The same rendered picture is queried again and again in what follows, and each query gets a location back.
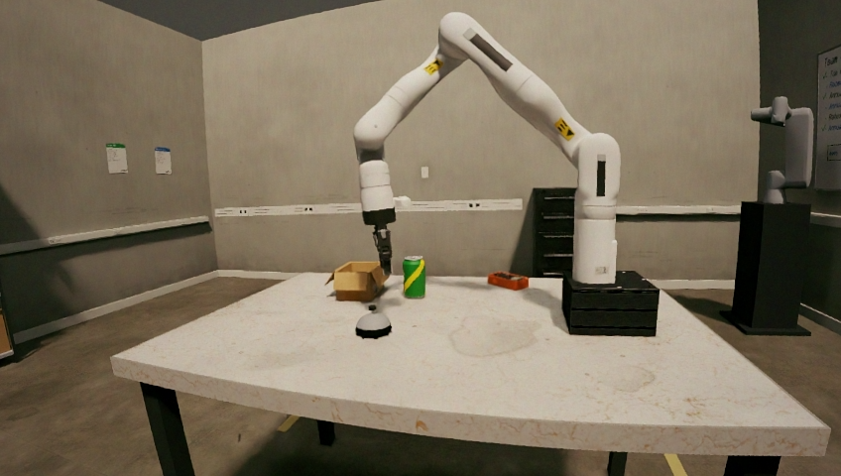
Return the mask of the orange digital multimeter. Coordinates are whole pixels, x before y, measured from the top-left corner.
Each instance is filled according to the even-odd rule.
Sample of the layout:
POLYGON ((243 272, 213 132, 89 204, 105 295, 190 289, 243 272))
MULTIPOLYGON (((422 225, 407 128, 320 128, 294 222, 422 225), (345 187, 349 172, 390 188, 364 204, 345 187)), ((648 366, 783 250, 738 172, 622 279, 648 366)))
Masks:
POLYGON ((488 284, 518 291, 529 286, 529 278, 498 272, 488 275, 488 284))

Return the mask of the green drink can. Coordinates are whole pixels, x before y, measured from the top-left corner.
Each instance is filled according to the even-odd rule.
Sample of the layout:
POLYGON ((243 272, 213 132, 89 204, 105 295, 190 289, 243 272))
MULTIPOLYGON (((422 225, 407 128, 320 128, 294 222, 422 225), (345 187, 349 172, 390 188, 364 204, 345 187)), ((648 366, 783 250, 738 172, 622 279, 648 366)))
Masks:
POLYGON ((404 295, 409 299, 423 298, 425 292, 425 265, 422 256, 408 256, 403 262, 404 295))

